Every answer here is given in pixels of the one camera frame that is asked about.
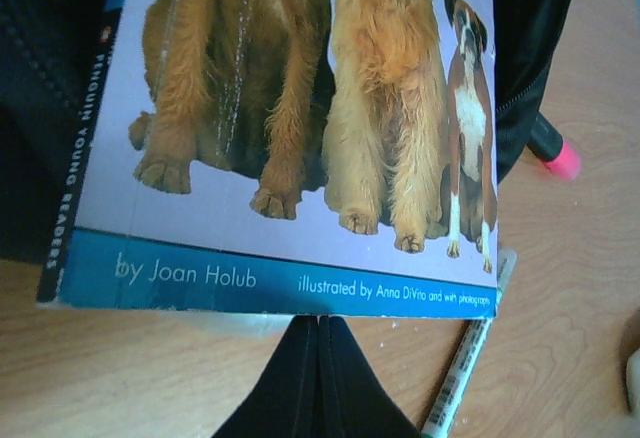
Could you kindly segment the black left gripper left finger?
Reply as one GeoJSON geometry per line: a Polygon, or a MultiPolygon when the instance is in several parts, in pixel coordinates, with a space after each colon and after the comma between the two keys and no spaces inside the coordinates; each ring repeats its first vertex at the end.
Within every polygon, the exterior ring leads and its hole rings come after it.
{"type": "Polygon", "coordinates": [[[315,437],[318,320],[292,319],[252,391],[218,438],[315,437]]]}

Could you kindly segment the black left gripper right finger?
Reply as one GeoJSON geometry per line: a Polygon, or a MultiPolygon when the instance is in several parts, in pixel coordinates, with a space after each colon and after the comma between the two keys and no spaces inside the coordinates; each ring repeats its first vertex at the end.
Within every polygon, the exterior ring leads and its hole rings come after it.
{"type": "Polygon", "coordinates": [[[346,321],[319,318],[321,437],[418,437],[386,393],[346,321]]]}

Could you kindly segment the dog picture book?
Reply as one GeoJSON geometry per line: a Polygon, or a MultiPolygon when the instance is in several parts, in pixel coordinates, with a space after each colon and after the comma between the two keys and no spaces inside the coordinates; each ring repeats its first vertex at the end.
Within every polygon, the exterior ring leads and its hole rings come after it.
{"type": "Polygon", "coordinates": [[[106,0],[37,301],[91,309],[476,319],[497,224],[493,0],[106,0]]]}

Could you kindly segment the black student backpack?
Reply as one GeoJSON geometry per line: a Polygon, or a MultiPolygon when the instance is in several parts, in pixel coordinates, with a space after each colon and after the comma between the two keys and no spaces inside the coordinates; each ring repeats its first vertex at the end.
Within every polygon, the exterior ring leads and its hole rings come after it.
{"type": "MultiPolygon", "coordinates": [[[[1,0],[1,255],[53,235],[105,0],[1,0]]],[[[497,175],[524,151],[571,0],[494,0],[497,175]]]]}

